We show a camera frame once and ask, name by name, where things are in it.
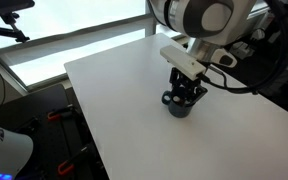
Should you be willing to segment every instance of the black cup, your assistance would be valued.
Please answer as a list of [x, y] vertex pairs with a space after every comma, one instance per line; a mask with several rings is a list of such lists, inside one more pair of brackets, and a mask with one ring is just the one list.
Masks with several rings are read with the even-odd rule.
[[174, 93], [170, 91], [165, 91], [162, 96], [162, 102], [168, 106], [169, 112], [177, 118], [184, 118], [190, 114], [195, 103], [185, 104], [185, 102], [179, 102], [180, 99], [181, 97], [178, 96], [178, 94], [174, 95]]

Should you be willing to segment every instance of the white tabletop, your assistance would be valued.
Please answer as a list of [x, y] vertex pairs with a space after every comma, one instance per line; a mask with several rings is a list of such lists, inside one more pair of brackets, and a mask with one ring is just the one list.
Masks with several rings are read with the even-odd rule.
[[288, 180], [288, 113], [264, 97], [204, 85], [189, 117], [168, 112], [170, 44], [182, 48], [159, 34], [65, 65], [110, 179]]

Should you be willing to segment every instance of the white table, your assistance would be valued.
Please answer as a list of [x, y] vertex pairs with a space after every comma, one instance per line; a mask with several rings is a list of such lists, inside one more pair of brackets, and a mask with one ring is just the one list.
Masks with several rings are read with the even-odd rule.
[[168, 112], [170, 44], [159, 34], [65, 65], [110, 179], [288, 180], [288, 113], [264, 97], [204, 85], [189, 117]]

